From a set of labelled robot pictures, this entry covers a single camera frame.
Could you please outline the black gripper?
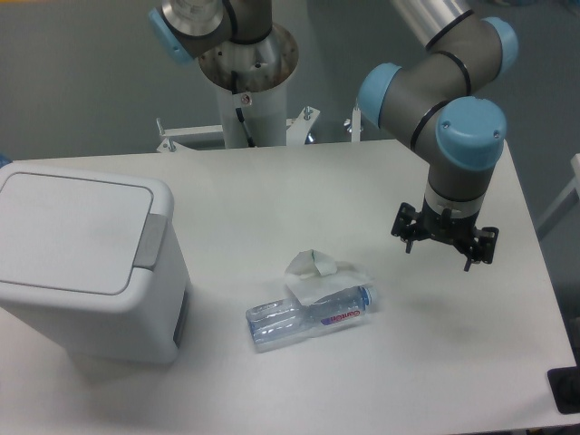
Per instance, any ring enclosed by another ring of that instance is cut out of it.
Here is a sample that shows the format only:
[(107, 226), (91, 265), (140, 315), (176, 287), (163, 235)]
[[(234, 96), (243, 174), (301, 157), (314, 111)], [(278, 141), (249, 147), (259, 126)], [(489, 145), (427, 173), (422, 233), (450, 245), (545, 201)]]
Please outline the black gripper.
[(468, 272), (473, 264), (493, 262), (498, 242), (497, 227), (476, 228), (481, 197), (471, 201), (452, 201), (439, 195), (424, 196), (421, 212), (402, 202), (394, 219), (391, 235), (405, 244), (409, 254), (416, 241), (434, 240), (457, 245), (466, 257), (463, 267)]

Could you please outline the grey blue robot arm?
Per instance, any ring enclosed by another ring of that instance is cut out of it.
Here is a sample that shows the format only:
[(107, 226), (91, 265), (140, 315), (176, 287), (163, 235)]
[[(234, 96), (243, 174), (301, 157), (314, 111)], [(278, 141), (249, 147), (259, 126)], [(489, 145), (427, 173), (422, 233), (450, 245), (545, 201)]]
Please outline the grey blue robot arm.
[[(411, 247), (435, 240), (468, 265), (492, 262), (495, 227), (476, 221), (503, 152), (507, 120), (476, 92), (512, 66), (513, 28), (479, 18), (464, 1), (398, 1), (395, 9), (426, 50), (410, 69), (383, 63), (362, 81), (362, 116), (427, 162), (421, 208), (402, 204), (392, 234)], [(217, 90), (229, 148), (286, 146), (286, 86), (295, 72), (294, 37), (274, 22), (268, 1), (163, 1), (151, 27), (177, 63), (197, 62)]]

